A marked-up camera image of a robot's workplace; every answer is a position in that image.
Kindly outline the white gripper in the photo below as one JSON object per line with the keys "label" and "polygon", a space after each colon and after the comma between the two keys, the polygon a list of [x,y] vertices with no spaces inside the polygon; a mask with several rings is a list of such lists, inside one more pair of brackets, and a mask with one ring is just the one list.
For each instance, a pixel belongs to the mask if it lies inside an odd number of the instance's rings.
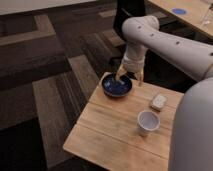
{"label": "white gripper", "polygon": [[142,86],[144,80],[144,58],[139,60],[133,60],[124,56],[122,59],[122,65],[119,67],[115,79],[119,80],[121,76],[125,75],[127,72],[137,73],[138,72],[138,81],[139,86]]}

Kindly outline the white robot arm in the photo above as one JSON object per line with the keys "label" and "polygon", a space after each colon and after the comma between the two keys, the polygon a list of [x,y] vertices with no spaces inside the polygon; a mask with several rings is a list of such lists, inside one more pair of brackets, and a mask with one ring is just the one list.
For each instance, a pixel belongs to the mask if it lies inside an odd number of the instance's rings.
{"label": "white robot arm", "polygon": [[213,45],[161,32],[152,15],[126,19],[122,32],[126,51],[117,77],[140,78],[151,50],[196,81],[176,109],[168,171],[213,171]]}

